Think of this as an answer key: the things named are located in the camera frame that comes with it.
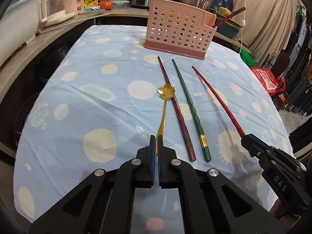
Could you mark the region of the green chopstick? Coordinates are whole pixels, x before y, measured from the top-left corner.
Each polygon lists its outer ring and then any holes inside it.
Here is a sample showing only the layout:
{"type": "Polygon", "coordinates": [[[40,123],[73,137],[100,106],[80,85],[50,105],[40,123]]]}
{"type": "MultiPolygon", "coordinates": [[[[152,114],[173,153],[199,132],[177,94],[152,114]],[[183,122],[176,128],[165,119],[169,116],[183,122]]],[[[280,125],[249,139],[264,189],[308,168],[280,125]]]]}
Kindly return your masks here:
{"type": "Polygon", "coordinates": [[[172,63],[174,65],[174,68],[176,70],[176,73],[177,73],[177,76],[179,78],[179,81],[181,83],[181,86],[182,86],[182,89],[183,89],[183,92],[184,92],[184,95],[187,99],[187,103],[188,103],[188,106],[189,106],[189,109],[190,109],[190,112],[191,112],[191,115],[192,115],[192,119],[194,120],[194,124],[195,124],[195,128],[196,128],[196,131],[197,131],[197,135],[198,135],[198,138],[199,138],[199,142],[200,142],[200,146],[201,146],[201,149],[202,149],[202,152],[203,152],[203,156],[204,156],[204,160],[206,162],[210,162],[212,160],[212,157],[211,157],[211,154],[210,154],[210,150],[209,150],[209,146],[208,146],[208,142],[207,142],[207,139],[206,139],[206,136],[205,136],[205,133],[204,133],[204,129],[200,123],[200,119],[199,119],[199,116],[197,114],[197,111],[195,109],[195,105],[192,101],[192,98],[191,98],[191,95],[188,91],[188,88],[187,88],[187,85],[183,79],[183,76],[175,62],[174,59],[172,59],[172,63]]]}

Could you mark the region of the gold flower spoon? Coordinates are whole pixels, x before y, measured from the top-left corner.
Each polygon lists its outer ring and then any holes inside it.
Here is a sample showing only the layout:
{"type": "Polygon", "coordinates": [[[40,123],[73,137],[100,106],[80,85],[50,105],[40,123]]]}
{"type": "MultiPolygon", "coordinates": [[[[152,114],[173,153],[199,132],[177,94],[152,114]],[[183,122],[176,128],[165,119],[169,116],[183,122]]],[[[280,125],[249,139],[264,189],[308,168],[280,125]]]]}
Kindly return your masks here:
{"type": "Polygon", "coordinates": [[[157,138],[155,141],[155,156],[158,156],[159,149],[158,149],[158,138],[159,136],[164,139],[164,131],[165,131],[165,122],[166,122],[166,112],[167,112],[167,102],[174,97],[175,89],[174,87],[170,86],[169,84],[165,84],[164,86],[158,89],[159,97],[164,101],[163,103],[163,110],[162,110],[162,117],[160,126],[157,133],[157,138]]]}

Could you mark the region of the blue planet tablecloth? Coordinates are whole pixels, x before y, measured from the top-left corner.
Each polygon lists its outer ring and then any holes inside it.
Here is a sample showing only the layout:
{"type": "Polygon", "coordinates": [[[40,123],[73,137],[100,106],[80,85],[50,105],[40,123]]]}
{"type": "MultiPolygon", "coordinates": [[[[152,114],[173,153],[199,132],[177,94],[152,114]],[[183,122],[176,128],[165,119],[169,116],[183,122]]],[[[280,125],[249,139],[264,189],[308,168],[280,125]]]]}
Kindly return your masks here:
{"type": "MultiPolygon", "coordinates": [[[[218,170],[267,211],[278,197],[224,108],[246,134],[292,152],[269,94],[234,51],[210,44],[204,60],[144,48],[146,28],[88,28],[39,94],[23,128],[14,167],[14,204],[33,223],[96,169],[118,169],[149,145],[160,126],[165,84],[158,57],[175,89],[200,171],[218,170]],[[194,120],[175,71],[175,60],[204,129],[212,160],[206,162],[194,120]]],[[[171,101],[164,145],[189,162],[171,101]]]]}

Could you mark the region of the red plastic bag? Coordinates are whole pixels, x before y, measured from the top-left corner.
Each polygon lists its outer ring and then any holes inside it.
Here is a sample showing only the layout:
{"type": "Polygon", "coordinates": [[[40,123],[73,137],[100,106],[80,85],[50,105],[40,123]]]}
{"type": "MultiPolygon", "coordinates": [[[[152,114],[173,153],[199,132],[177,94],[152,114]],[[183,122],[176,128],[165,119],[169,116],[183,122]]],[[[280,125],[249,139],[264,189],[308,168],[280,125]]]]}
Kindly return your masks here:
{"type": "Polygon", "coordinates": [[[276,78],[271,70],[265,68],[253,67],[251,71],[270,96],[275,96],[285,91],[285,80],[283,77],[278,76],[276,78]]]}

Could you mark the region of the dark metal chair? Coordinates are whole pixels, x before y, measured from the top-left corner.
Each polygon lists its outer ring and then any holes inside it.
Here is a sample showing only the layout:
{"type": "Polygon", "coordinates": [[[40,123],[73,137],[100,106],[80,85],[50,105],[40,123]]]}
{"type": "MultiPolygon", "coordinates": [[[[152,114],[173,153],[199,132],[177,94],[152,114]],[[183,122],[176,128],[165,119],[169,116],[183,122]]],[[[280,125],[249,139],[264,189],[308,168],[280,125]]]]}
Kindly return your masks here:
{"type": "Polygon", "coordinates": [[[278,54],[273,53],[268,56],[264,62],[263,67],[270,69],[275,78],[280,77],[283,72],[289,66],[290,57],[284,49],[282,49],[278,54]]]}

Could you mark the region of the pink perforated utensil basket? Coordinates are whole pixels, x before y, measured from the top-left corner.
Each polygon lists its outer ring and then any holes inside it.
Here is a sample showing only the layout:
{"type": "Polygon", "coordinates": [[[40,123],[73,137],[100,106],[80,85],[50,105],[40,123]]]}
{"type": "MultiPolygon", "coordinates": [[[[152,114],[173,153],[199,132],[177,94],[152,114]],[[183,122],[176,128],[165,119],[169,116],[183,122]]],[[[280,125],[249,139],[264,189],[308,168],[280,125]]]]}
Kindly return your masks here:
{"type": "Polygon", "coordinates": [[[170,0],[151,0],[144,47],[204,60],[216,15],[170,0]]]}

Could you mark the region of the green plastic bag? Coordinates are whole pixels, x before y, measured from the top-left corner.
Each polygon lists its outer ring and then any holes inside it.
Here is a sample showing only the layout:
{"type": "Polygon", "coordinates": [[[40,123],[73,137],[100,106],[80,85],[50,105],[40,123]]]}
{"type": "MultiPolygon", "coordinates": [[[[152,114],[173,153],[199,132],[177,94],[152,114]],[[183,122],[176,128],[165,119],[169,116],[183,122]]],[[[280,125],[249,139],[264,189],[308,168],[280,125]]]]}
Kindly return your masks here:
{"type": "Polygon", "coordinates": [[[245,50],[243,49],[239,49],[238,50],[238,54],[241,57],[242,61],[249,67],[249,68],[253,68],[255,67],[255,62],[252,59],[252,57],[250,56],[249,53],[247,53],[245,50]]]}

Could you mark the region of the stacked yellow blue basins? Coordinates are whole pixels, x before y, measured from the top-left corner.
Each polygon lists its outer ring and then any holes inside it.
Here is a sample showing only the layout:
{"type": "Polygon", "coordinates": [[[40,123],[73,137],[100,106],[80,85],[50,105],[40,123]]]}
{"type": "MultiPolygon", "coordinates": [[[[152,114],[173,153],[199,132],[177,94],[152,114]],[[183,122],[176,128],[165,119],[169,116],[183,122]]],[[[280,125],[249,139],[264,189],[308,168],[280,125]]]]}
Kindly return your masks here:
{"type": "Polygon", "coordinates": [[[228,37],[229,39],[234,39],[241,31],[242,26],[236,23],[234,20],[229,19],[226,22],[220,24],[217,27],[217,32],[228,37]]]}

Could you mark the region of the clear food container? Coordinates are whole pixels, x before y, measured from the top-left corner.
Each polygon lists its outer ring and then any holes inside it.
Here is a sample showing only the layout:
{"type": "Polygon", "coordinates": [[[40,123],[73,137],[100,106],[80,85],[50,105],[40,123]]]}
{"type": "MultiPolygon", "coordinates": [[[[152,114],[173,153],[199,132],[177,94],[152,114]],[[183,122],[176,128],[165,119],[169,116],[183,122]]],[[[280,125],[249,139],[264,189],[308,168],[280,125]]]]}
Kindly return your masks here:
{"type": "Polygon", "coordinates": [[[126,9],[129,5],[128,0],[112,0],[113,9],[126,9]]]}

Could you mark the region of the red tomato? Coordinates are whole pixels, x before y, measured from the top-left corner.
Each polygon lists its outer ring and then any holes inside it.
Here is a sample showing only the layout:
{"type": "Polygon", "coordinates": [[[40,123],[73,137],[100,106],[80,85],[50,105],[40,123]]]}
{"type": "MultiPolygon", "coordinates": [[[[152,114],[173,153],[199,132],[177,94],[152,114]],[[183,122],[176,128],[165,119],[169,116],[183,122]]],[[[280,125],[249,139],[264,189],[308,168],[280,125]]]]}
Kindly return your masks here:
{"type": "Polygon", "coordinates": [[[100,6],[102,10],[106,11],[111,11],[113,9],[112,1],[100,1],[98,2],[98,6],[100,6]]]}

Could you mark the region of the blue tissue packet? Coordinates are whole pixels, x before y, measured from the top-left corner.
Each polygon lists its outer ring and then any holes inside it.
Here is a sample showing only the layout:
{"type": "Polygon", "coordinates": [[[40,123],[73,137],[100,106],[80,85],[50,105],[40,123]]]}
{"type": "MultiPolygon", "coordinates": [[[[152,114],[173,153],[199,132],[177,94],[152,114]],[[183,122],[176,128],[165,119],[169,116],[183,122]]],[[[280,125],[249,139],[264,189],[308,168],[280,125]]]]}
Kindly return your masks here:
{"type": "Polygon", "coordinates": [[[84,9],[84,12],[87,13],[87,12],[94,12],[94,11],[99,11],[101,10],[100,6],[90,6],[90,7],[87,7],[84,9]]]}

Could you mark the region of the loofah sponge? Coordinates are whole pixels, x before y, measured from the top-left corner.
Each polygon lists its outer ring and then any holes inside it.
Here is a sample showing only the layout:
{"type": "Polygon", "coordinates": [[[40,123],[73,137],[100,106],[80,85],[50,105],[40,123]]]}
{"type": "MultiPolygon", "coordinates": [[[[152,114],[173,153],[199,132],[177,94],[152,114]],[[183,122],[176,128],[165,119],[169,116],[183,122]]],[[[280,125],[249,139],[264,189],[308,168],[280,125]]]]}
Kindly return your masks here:
{"type": "Polygon", "coordinates": [[[221,6],[218,8],[217,12],[218,14],[223,15],[223,16],[229,16],[231,14],[230,10],[221,6]]]}

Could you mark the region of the beige curtain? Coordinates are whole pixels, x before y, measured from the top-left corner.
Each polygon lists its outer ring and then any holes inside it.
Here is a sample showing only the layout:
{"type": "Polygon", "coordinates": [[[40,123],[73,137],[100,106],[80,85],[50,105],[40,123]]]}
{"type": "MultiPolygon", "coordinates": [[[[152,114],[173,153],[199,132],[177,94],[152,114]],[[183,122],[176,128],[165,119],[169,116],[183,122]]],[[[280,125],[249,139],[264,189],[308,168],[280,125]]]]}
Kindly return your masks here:
{"type": "Polygon", "coordinates": [[[246,10],[234,17],[234,21],[245,21],[243,33],[238,39],[247,45],[251,57],[261,65],[268,54],[285,49],[295,29],[296,10],[306,8],[301,0],[233,0],[233,10],[246,10]]]}

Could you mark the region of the white dish drainer box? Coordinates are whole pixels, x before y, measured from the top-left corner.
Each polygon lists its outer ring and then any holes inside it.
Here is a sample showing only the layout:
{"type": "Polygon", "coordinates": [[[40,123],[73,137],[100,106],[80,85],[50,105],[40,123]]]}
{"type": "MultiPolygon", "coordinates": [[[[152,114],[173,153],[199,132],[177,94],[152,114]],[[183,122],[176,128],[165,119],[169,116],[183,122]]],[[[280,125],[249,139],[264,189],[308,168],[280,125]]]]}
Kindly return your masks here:
{"type": "Polygon", "coordinates": [[[1,19],[1,65],[26,41],[39,25],[40,0],[20,0],[9,6],[1,19]]]}

